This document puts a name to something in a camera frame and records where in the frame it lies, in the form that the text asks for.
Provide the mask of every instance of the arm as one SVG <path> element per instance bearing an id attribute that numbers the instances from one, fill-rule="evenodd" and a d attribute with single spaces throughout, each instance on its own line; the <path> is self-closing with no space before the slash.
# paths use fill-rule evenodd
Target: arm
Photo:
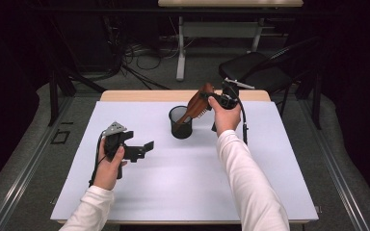
<path id="1" fill-rule="evenodd" d="M 289 230 L 278 196 L 234 131 L 240 122 L 240 106 L 225 110 L 213 97 L 209 97 L 209 104 L 215 111 L 219 159 L 227 173 L 242 230 Z"/>
<path id="2" fill-rule="evenodd" d="M 113 191 L 92 185 L 81 198 L 80 205 L 60 230 L 101 230 L 114 201 Z"/>
<path id="3" fill-rule="evenodd" d="M 104 143 L 105 140 L 102 139 L 94 183 L 86 190 L 80 205 L 61 230 L 101 230 L 107 221 L 114 202 L 112 189 L 117 182 L 119 163 L 124 157 L 124 148 L 121 146 L 113 160 L 108 160 L 104 153 Z"/>

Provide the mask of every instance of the white sleeve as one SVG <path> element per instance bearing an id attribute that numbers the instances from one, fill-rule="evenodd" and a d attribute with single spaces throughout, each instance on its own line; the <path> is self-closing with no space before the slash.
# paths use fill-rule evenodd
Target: white sleeve
<path id="1" fill-rule="evenodd" d="M 217 151 L 227 172 L 242 230 L 289 230 L 283 205 L 248 147 L 234 131 L 221 133 Z"/>
<path id="2" fill-rule="evenodd" d="M 91 186 L 81 203 L 60 230 L 101 230 L 107 221 L 114 193 Z"/>

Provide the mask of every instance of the wooden table edge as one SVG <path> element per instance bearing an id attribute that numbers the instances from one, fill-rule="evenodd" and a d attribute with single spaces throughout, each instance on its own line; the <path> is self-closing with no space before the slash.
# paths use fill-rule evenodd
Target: wooden table edge
<path id="1" fill-rule="evenodd" d="M 189 101 L 197 90 L 106 90 L 101 94 L 102 102 L 173 102 Z M 265 90 L 240 90 L 242 101 L 267 101 L 270 96 Z"/>

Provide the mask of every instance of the person's left hand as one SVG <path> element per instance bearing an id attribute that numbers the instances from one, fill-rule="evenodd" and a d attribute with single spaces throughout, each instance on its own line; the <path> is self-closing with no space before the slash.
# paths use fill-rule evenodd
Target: person's left hand
<path id="1" fill-rule="evenodd" d="M 126 161 L 122 161 L 124 157 L 124 147 L 120 146 L 114 156 L 113 160 L 109 160 L 105 157 L 104 144 L 105 139 L 103 138 L 100 142 L 100 148 L 98 153 L 98 161 L 100 162 L 97 167 L 97 173 L 94 178 L 94 185 L 104 190 L 112 190 L 117 182 L 117 175 L 119 174 L 119 164 L 125 166 Z"/>

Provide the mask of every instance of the pencil cup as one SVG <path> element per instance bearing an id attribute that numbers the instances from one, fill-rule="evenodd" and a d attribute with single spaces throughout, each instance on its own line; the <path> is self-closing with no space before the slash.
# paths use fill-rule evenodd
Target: pencil cup
<path id="1" fill-rule="evenodd" d="M 187 139 L 192 134 L 192 118 L 187 117 L 183 123 L 176 123 L 186 113 L 187 107 L 176 106 L 170 110 L 171 133 L 177 139 Z"/>

